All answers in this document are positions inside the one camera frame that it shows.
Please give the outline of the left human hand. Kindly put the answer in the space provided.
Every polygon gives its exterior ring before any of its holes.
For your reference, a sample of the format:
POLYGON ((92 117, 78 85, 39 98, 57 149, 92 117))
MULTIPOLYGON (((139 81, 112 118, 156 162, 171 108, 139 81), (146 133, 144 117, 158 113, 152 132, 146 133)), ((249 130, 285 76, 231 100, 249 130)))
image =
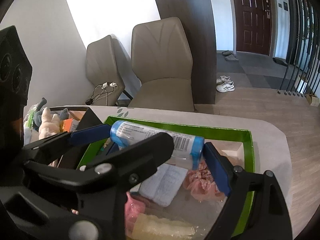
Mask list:
POLYGON ((75 215, 78 215, 79 211, 72 209, 72 213, 75 214, 75 215))

